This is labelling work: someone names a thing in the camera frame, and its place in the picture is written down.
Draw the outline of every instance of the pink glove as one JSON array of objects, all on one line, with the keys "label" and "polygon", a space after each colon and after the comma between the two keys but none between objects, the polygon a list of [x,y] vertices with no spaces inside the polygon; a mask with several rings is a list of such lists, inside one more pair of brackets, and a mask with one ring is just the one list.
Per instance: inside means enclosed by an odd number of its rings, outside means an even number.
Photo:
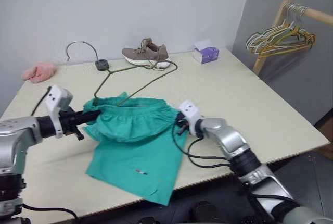
[{"label": "pink glove", "polygon": [[32,83],[46,81],[56,72],[57,67],[53,63],[38,63],[22,74],[22,80],[30,80]]}]

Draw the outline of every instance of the wooden clothes rack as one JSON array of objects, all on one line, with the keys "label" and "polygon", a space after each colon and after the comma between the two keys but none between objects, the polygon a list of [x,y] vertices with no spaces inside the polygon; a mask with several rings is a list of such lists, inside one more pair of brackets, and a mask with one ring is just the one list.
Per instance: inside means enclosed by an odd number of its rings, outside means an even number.
[{"label": "wooden clothes rack", "polygon": [[[280,24],[282,24],[283,22],[283,19],[284,19],[284,9],[285,9],[285,6],[288,4],[288,3],[292,3],[293,0],[283,0],[281,5],[280,5],[280,8],[276,14],[276,17],[275,17],[275,20],[272,24],[272,27],[276,27]],[[318,11],[318,10],[315,10],[315,9],[310,9],[308,8],[303,15],[306,15],[308,17],[311,17],[317,21],[320,21],[320,22],[323,22],[323,23],[326,23],[328,25],[331,25],[333,26],[333,16],[332,15],[329,15],[329,14],[326,14],[326,13],[323,13],[321,11]],[[266,58],[257,58],[257,60],[255,61],[255,64],[253,66],[253,73],[255,73],[257,76],[259,75],[262,67],[264,66],[266,62]]]}]

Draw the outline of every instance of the wire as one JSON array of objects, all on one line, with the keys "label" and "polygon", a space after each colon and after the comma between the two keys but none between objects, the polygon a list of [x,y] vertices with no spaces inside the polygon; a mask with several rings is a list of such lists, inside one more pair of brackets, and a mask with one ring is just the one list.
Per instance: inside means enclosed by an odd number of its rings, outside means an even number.
[{"label": "wire", "polygon": [[252,194],[251,192],[250,192],[250,195],[255,197],[255,198],[282,200],[282,201],[293,202],[293,203],[296,203],[296,204],[299,205],[299,203],[297,201],[295,201],[294,199],[284,197],[284,196],[280,196],[280,195]]},{"label": "wire", "polygon": [[31,211],[62,211],[71,214],[74,217],[74,223],[79,223],[78,216],[72,210],[61,208],[61,207],[31,207],[27,204],[22,205],[23,208]]},{"label": "wire", "polygon": [[222,160],[226,160],[225,157],[221,157],[221,156],[198,156],[198,155],[192,155],[190,154],[190,149],[191,147],[203,140],[203,138],[198,138],[196,140],[194,140],[188,147],[187,149],[187,152],[185,152],[184,150],[182,150],[182,148],[178,145],[178,143],[176,142],[176,139],[175,139],[175,136],[174,136],[174,129],[175,129],[175,125],[176,125],[176,122],[174,123],[174,125],[172,126],[172,131],[171,131],[171,136],[172,136],[172,140],[174,142],[174,144],[176,145],[176,147],[184,154],[184,155],[187,155],[188,159],[190,160],[190,162],[192,164],[194,164],[195,166],[199,167],[199,168],[217,168],[217,167],[230,167],[229,164],[226,164],[226,163],[221,163],[221,164],[216,164],[216,165],[209,165],[209,166],[204,166],[204,165],[200,165],[200,164],[197,164],[196,162],[194,162],[191,158],[197,158],[197,159],[222,159]]},{"label": "wire", "polygon": [[50,92],[51,88],[52,88],[51,86],[49,86],[49,87],[47,88],[47,91],[46,91],[45,94],[42,96],[42,98],[38,101],[38,103],[36,104],[36,106],[35,106],[34,109],[32,110],[30,116],[33,116],[33,115],[35,114],[37,108],[38,108],[39,105],[41,104],[42,100],[43,100],[43,99],[47,96],[47,94]]}]

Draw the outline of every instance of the tissue box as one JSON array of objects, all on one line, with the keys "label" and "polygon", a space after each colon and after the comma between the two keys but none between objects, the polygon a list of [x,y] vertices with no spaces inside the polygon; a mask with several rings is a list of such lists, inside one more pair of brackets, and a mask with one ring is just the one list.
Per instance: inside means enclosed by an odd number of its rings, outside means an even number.
[{"label": "tissue box", "polygon": [[217,60],[219,56],[219,50],[215,47],[208,47],[204,49],[194,49],[194,59],[197,60],[201,64],[208,63],[210,61]]}]

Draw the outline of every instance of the sneaker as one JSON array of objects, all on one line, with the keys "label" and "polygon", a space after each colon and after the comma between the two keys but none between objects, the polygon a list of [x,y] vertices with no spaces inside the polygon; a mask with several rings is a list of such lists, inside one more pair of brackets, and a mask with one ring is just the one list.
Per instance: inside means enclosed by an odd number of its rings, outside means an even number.
[{"label": "sneaker", "polygon": [[140,48],[123,48],[124,58],[134,65],[156,65],[156,68],[163,69],[170,65],[168,62],[160,62],[169,60],[167,47],[157,46],[152,42],[151,38],[144,38],[141,41]]}]

